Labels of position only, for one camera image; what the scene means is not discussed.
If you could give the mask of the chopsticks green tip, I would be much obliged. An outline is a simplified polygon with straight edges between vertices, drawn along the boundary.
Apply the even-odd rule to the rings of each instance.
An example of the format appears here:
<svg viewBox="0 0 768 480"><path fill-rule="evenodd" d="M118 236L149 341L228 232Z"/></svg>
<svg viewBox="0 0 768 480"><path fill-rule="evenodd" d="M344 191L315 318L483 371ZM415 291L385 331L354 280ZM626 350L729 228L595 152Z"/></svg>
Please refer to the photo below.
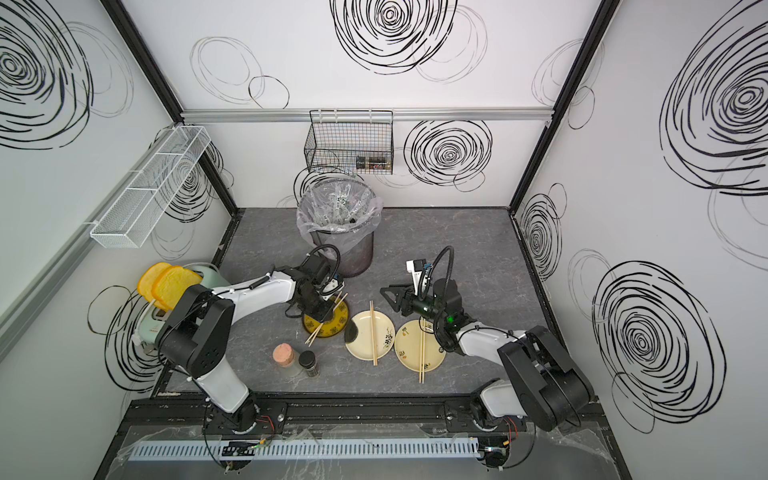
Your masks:
<svg viewBox="0 0 768 480"><path fill-rule="evenodd" d="M376 310L373 300L369 301L369 315L372 364L373 366L378 366Z"/></svg>

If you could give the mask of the bamboo chopsticks pair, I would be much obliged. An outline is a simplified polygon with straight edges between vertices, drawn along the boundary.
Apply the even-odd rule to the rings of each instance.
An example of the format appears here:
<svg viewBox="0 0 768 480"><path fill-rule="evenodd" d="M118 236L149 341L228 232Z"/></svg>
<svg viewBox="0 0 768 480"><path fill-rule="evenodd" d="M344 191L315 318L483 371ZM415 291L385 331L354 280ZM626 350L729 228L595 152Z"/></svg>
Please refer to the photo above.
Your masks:
<svg viewBox="0 0 768 480"><path fill-rule="evenodd" d="M425 328L425 320L423 318L419 319L419 329L420 329L420 351L419 351L419 373L418 373L418 382L419 384L424 383L424 363L425 363L425 344L426 344L426 328Z"/></svg>

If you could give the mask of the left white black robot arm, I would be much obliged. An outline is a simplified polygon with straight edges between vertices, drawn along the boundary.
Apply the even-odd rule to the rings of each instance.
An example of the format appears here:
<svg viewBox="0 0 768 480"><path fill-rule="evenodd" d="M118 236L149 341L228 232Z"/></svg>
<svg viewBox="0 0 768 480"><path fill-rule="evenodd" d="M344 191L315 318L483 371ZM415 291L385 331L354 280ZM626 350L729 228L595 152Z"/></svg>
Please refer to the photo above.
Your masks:
<svg viewBox="0 0 768 480"><path fill-rule="evenodd" d="M296 318L330 320L339 304L334 295L344 287L340 263L339 249L321 244L299 265L274 268L254 280L219 288L192 285L170 312L154 346L196 383L234 433L248 433L259 408L226 358L232 326L278 304L297 308Z"/></svg>

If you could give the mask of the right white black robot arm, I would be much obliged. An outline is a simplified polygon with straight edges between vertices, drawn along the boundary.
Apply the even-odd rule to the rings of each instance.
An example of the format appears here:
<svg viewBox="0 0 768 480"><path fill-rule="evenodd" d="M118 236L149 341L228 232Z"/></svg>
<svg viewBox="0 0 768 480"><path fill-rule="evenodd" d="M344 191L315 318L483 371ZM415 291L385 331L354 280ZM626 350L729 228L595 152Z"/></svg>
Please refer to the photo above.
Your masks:
<svg viewBox="0 0 768 480"><path fill-rule="evenodd" d="M512 417L551 431L579 418L595 400L591 382L556 336L544 326L504 330L472 317L452 278L455 252L444 247L434 261L406 263L411 281L380 289L390 308L416 314L432 325L431 334L447 353L478 357L500 365L507 375L471 394L477 427L489 431Z"/></svg>

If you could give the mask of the yellow patterned plate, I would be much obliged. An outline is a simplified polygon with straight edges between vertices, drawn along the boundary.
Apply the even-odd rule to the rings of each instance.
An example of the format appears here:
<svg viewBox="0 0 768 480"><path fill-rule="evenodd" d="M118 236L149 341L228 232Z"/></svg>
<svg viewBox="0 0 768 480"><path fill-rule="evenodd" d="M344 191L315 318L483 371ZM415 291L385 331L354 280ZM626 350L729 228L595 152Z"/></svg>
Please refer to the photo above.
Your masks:
<svg viewBox="0 0 768 480"><path fill-rule="evenodd" d="M342 333L349 318L349 306L346 301L342 301L341 305L333 311L332 318L323 323L323 326L317 334L317 338L328 338ZM312 335L320 325L318 321L307 315L302 316L301 322L303 328L309 335Z"/></svg>

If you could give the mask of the cream plate red black marks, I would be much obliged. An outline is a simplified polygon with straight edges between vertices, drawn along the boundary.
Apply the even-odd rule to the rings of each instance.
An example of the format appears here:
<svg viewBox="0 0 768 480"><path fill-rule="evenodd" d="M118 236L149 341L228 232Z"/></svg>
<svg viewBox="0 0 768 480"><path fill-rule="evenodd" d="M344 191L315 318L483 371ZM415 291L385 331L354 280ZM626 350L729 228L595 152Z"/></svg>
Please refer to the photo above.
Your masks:
<svg viewBox="0 0 768 480"><path fill-rule="evenodd" d="M424 372L437 369L446 357L443 348L433 335L432 323L425 320L426 344ZM407 369L419 372L420 329L419 320L412 320L399 328L395 336L394 348L398 360Z"/></svg>

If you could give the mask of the cream plate with flower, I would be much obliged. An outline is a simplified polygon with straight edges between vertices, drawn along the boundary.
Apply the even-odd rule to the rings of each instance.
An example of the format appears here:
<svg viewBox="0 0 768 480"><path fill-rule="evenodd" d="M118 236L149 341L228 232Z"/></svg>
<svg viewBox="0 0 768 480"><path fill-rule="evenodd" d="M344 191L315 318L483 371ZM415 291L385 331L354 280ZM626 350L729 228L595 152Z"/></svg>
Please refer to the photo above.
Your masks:
<svg viewBox="0 0 768 480"><path fill-rule="evenodd" d="M348 327L353 327L356 336L349 341L350 336L345 334L345 347L355 358L372 362L369 317L369 311L361 312L349 321ZM392 320L379 311L376 311L376 331L378 360L381 360L392 349L396 332Z"/></svg>

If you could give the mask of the black lid spice bottle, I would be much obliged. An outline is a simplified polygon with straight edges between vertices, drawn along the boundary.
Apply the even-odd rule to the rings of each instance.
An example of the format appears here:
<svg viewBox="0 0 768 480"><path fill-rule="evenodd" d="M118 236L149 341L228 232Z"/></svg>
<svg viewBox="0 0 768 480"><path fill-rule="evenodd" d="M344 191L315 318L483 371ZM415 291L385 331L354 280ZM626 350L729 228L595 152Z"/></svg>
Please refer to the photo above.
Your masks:
<svg viewBox="0 0 768 480"><path fill-rule="evenodd" d="M308 377L316 377L319 375L317 357L313 351L303 351L299 355L299 364Z"/></svg>

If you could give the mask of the pink lid jar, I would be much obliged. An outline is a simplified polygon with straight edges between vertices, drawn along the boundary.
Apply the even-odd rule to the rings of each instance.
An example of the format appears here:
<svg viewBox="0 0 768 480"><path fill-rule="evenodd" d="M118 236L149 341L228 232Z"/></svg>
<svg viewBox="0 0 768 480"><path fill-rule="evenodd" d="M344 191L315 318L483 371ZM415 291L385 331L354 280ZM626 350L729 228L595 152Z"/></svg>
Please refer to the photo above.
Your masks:
<svg viewBox="0 0 768 480"><path fill-rule="evenodd" d="M287 378L294 378L302 372L302 368L297 363L296 351L288 343L277 345L273 350L272 358L278 370Z"/></svg>

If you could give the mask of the black mesh trash bin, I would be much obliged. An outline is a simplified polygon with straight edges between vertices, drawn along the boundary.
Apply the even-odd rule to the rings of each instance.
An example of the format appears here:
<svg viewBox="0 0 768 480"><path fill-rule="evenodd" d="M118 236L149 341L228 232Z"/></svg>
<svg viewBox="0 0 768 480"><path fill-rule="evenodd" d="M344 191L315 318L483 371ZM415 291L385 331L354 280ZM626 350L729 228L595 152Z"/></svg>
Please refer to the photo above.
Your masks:
<svg viewBox="0 0 768 480"><path fill-rule="evenodd" d="M358 233L339 233L317 231L310 234L315 246L321 244L335 245L341 253L339 274L352 278L364 273L372 264L374 256L375 233L364 236Z"/></svg>

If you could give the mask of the clear plastic bin liner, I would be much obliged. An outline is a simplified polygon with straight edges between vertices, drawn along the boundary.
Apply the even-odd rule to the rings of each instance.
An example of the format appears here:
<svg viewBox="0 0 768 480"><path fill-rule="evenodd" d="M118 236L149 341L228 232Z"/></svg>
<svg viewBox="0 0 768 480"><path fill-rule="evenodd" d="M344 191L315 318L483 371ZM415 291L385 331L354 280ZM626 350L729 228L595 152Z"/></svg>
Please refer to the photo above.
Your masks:
<svg viewBox="0 0 768 480"><path fill-rule="evenodd" d="M299 200L296 225L308 244L334 245L346 254L375 232L383 206L383 199L362 181L326 179Z"/></svg>

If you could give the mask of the right yellow toast slice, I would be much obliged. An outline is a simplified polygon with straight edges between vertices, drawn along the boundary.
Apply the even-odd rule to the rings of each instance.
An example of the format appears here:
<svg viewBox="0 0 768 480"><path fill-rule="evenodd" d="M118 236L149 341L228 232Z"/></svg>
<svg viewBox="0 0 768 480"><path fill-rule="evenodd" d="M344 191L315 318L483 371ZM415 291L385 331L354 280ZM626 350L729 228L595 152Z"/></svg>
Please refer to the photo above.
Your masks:
<svg viewBox="0 0 768 480"><path fill-rule="evenodd" d="M154 281L151 294L155 304L164 311L172 311L186 289L200 284L203 277L193 270L171 266Z"/></svg>

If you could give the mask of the yellow toast slice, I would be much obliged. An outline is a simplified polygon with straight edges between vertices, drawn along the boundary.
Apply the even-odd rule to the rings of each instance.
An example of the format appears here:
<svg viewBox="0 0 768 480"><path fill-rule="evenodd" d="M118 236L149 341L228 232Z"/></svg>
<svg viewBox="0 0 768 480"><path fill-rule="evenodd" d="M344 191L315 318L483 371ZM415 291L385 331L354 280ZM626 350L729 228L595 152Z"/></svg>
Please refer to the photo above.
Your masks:
<svg viewBox="0 0 768 480"><path fill-rule="evenodd" d="M164 311L172 311L186 289L200 284L203 277L193 270L171 266L154 281L151 294L155 304Z"/></svg>
<svg viewBox="0 0 768 480"><path fill-rule="evenodd" d="M154 295L152 293L153 286L158 278L169 268L171 265L166 262L159 262L152 265L139 279L137 284L138 293L150 304L155 302Z"/></svg>

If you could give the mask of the mint green toaster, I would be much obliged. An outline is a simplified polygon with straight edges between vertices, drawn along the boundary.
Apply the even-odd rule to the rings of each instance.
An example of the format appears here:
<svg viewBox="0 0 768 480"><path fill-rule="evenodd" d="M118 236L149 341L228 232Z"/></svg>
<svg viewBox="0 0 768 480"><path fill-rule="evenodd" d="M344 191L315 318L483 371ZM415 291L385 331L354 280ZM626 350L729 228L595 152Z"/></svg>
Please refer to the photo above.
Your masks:
<svg viewBox="0 0 768 480"><path fill-rule="evenodd" d="M206 288L217 288L229 285L229 282L220 274L218 268L213 264L197 262L181 267L193 270L201 275L203 279L200 285ZM162 327L165 325L165 322L170 318L172 311L164 311L160 309L155 302L152 304L148 303L139 314L137 325L132 328L132 343L137 347L149 350L150 346L156 343L156 338Z"/></svg>

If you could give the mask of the left yellow toast slice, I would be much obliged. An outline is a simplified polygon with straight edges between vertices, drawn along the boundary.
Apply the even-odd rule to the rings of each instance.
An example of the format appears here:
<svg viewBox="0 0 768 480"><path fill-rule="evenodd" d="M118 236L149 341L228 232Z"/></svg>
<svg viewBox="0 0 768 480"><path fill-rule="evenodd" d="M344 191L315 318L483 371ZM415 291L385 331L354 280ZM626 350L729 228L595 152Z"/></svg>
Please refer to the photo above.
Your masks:
<svg viewBox="0 0 768 480"><path fill-rule="evenodd" d="M150 304L155 302L154 295L152 293L153 286L158 278L169 268L171 265L166 262L159 262L152 265L139 279L137 284L138 293Z"/></svg>

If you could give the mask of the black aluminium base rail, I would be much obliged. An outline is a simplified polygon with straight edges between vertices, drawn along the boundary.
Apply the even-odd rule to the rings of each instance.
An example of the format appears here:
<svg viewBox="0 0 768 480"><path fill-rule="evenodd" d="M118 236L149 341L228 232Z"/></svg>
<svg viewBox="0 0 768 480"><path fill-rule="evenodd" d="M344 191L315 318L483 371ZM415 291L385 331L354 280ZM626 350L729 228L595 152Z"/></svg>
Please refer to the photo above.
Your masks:
<svg viewBox="0 0 768 480"><path fill-rule="evenodd" d="M483 412L472 394L443 396L361 396L264 394L246 402L245 413L225 413L202 393L163 393L134 400L122 425L205 426L215 435L278 435L300 426L419 426L427 432L506 435L523 433L533 420Z"/></svg>

